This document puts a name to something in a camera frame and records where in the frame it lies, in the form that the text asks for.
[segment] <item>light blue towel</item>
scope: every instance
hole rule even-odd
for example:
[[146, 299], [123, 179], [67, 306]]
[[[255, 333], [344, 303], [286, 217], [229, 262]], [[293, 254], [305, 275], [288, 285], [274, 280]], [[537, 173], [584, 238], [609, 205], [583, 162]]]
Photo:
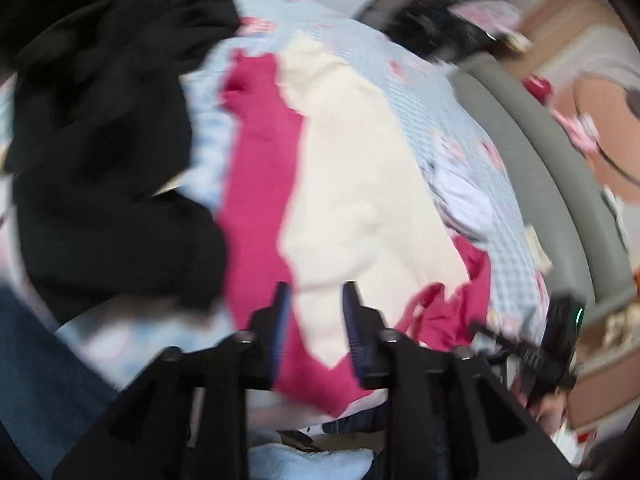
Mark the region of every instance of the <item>light blue towel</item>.
[[373, 451], [303, 452], [283, 444], [249, 449], [252, 480], [360, 480], [371, 467]]

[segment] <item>clothing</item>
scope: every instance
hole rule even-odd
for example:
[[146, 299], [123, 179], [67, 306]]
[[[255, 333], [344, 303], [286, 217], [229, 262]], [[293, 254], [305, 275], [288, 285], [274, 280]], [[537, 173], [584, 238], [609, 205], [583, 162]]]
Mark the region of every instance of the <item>clothing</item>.
[[370, 449], [303, 452], [282, 444], [252, 447], [248, 455], [253, 480], [360, 480], [374, 457]]
[[550, 111], [551, 116], [562, 126], [574, 148], [581, 153], [598, 153], [598, 138], [600, 133], [590, 115], [565, 117], [556, 110]]
[[0, 287], [0, 422], [45, 480], [116, 391]]
[[442, 283], [425, 287], [409, 302], [397, 329], [433, 350], [448, 352], [471, 344], [471, 322], [486, 322], [491, 289], [489, 255], [462, 236], [454, 238], [469, 273], [469, 281], [449, 299]]
[[542, 272], [542, 274], [548, 274], [551, 269], [553, 269], [554, 264], [542, 248], [540, 240], [538, 239], [538, 234], [536, 233], [533, 225], [528, 224], [524, 227], [524, 235], [527, 239], [529, 251], [531, 251], [531, 256], [533, 257], [536, 267], [540, 272]]
[[[242, 47], [252, 56], [277, 52], [297, 29], [304, 30], [384, 92], [422, 169], [425, 186], [434, 152], [431, 127], [447, 132], [464, 149], [479, 187], [494, 205], [494, 228], [486, 244], [493, 282], [490, 317], [498, 327], [507, 320], [517, 334], [529, 334], [539, 341], [545, 316], [540, 314], [535, 266], [523, 236], [520, 209], [506, 172], [494, 164], [498, 158], [488, 157], [486, 146], [493, 143], [456, 100], [446, 77], [456, 69], [427, 63], [389, 42], [379, 31], [328, 12], [312, 0], [234, 1], [243, 16], [259, 18], [265, 26], [221, 42], [200, 70], [180, 78], [194, 135], [192, 167], [181, 192], [216, 213], [220, 209], [238, 140], [235, 117], [220, 106], [220, 89], [228, 77], [233, 51]], [[1, 114], [0, 105], [0, 130], [6, 118]], [[209, 311], [173, 310], [163, 316], [155, 314], [154, 304], [147, 307], [134, 316], [110, 301], [68, 322], [58, 333], [84, 362], [123, 387], [165, 346], [196, 351], [235, 329], [223, 301]], [[114, 332], [118, 335], [115, 343]], [[476, 338], [474, 345], [482, 348], [479, 344], [484, 340]], [[99, 359], [88, 352], [97, 346], [108, 350]], [[375, 406], [384, 398], [366, 397], [349, 413]], [[251, 392], [247, 410], [249, 424], [258, 422], [267, 428], [306, 429], [335, 418], [277, 392]]]
[[38, 293], [60, 323], [121, 292], [209, 306], [222, 232], [202, 206], [155, 193], [190, 159], [178, 75], [235, 33], [233, 1], [7, 4], [0, 44], [18, 81], [6, 168]]
[[[382, 92], [302, 33], [276, 55], [285, 99], [306, 119], [279, 249], [305, 349], [333, 368], [349, 350], [344, 282], [394, 326], [428, 283], [448, 296], [468, 275]], [[285, 355], [281, 377], [287, 366]]]
[[387, 403], [375, 408], [362, 410], [353, 415], [345, 416], [322, 425], [323, 433], [349, 434], [349, 433], [375, 433], [386, 430], [389, 408]]
[[0, 422], [0, 478], [42, 480], [24, 459]]
[[271, 304], [278, 282], [292, 283], [276, 241], [296, 177], [302, 117], [284, 104], [275, 81], [273, 54], [238, 52], [222, 94], [242, 123], [218, 217], [230, 251], [226, 299], [239, 328]]
[[434, 163], [429, 184], [440, 216], [461, 235], [487, 241], [494, 227], [491, 199], [478, 187], [462, 147], [437, 128], [431, 135]]

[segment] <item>gingham fabric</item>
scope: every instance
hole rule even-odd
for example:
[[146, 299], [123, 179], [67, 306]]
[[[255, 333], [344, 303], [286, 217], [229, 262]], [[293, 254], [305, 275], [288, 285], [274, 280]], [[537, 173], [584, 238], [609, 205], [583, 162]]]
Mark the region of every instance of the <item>gingham fabric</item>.
[[[542, 338], [544, 286], [539, 290], [520, 211], [490, 138], [455, 99], [447, 80], [447, 73], [454, 68], [428, 64], [382, 33], [309, 0], [235, 1], [243, 16], [240, 35], [220, 43], [201, 70], [182, 78], [194, 130], [192, 168], [184, 176], [182, 192], [212, 210], [220, 205], [236, 138], [234, 119], [218, 101], [231, 51], [244, 48], [252, 56], [277, 52], [296, 29], [302, 30], [347, 60], [385, 93], [423, 171], [425, 186], [433, 163], [430, 132], [441, 132], [450, 145], [462, 150], [476, 182], [494, 206], [494, 228], [482, 246], [492, 261], [488, 322], [506, 333]], [[5, 85], [0, 95], [3, 139], [10, 137], [10, 88], [11, 84]], [[58, 335], [108, 380], [122, 387], [165, 346], [195, 351], [216, 344], [233, 328], [224, 306], [212, 308], [210, 314], [184, 314], [170, 306], [159, 308], [157, 303], [139, 305], [132, 311], [122, 302], [113, 302], [72, 320], [58, 330]], [[282, 402], [275, 395], [262, 397], [262, 405]]]

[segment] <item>black clothing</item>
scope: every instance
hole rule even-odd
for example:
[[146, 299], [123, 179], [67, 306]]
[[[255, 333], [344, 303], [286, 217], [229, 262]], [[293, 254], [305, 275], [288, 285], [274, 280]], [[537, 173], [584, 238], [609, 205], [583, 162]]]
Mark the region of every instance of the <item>black clothing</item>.
[[0, 0], [18, 71], [14, 174], [22, 257], [59, 322], [115, 294], [209, 306], [226, 249], [202, 206], [155, 193], [190, 159], [178, 75], [234, 35], [232, 0]]

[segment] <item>blue jeans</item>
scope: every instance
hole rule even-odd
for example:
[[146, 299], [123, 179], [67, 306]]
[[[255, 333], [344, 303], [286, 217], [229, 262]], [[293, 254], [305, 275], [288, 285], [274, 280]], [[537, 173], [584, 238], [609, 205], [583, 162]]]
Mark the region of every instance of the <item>blue jeans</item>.
[[97, 374], [0, 286], [0, 421], [48, 480], [116, 397]]

